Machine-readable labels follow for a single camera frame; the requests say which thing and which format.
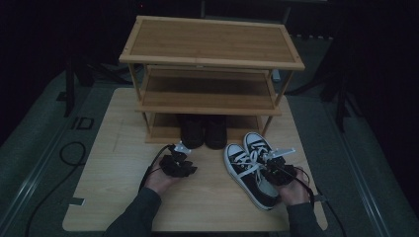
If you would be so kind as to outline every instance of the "table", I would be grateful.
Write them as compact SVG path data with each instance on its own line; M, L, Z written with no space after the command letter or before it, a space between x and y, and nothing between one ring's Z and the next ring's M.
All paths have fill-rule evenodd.
M272 120L266 139L273 147L295 148L286 156L301 166L314 181L293 122L287 99L283 115ZM134 199L142 176L165 144L145 143L145 122L137 110L135 90L117 89L104 116L91 153L74 193L83 205L70 205L63 220L67 231L103 231ZM172 187L154 219L153 231L283 231L289 229L285 206L271 211L258 209L229 176L223 150L205 146L188 159L198 167L195 174ZM314 208L321 228L327 228L322 205Z

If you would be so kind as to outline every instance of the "dark background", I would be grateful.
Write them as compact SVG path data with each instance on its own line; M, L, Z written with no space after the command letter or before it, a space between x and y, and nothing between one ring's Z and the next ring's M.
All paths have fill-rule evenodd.
M334 38L322 71L348 72L348 89L418 215L418 2L208 0L206 14L280 21L287 7L293 36ZM201 1L1 1L0 143L68 58L85 72L79 80L87 86L86 58L118 64L138 14L199 18Z

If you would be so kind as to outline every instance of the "gray sleeve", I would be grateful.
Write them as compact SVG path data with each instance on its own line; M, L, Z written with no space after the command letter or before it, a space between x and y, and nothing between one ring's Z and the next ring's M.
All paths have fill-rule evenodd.
M326 236L317 223L310 203L290 205L287 207L292 237Z
M126 211L108 227L104 236L150 236L160 204L161 198L155 191L142 188Z

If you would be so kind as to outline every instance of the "shoe rack shelf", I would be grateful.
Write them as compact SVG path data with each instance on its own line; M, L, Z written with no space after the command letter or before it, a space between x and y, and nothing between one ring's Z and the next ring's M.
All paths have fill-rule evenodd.
M157 17L137 17L120 62L152 143L179 141L175 114L227 115L228 142L265 134L293 71L304 68L282 25ZM144 65L141 83L135 63ZM278 94L273 69L289 71Z

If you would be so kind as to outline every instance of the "dark floor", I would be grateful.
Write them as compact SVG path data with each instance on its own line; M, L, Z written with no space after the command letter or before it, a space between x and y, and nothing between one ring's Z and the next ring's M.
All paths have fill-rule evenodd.
M306 70L294 76L290 90L312 78L330 43L322 39L293 38L293 41ZM59 151L65 144L81 141L89 153L113 91L122 87L95 76L97 81L93 88L77 85L76 106L69 118L63 117L64 104L55 100L64 90L64 74L51 81L1 147L0 236L24 236L37 205L71 171L72 167L59 159ZM348 236L419 236L418 219L395 182L369 125L347 107L346 131L341 133L334 122L336 103L321 102L318 97L321 89L322 86L318 86L288 99L313 178ZM92 129L72 129L75 117L94 119ZM73 149L64 152L64 156L76 162L82 150ZM101 232L66 232L61 227L81 172L82 168L78 168L40 206L31 222L31 236L102 235ZM28 177L39 180L32 189L23 186L30 181ZM332 211L325 204L323 207L329 222L327 236L343 236ZM193 236L260 237L288 236L288 233L196 233Z

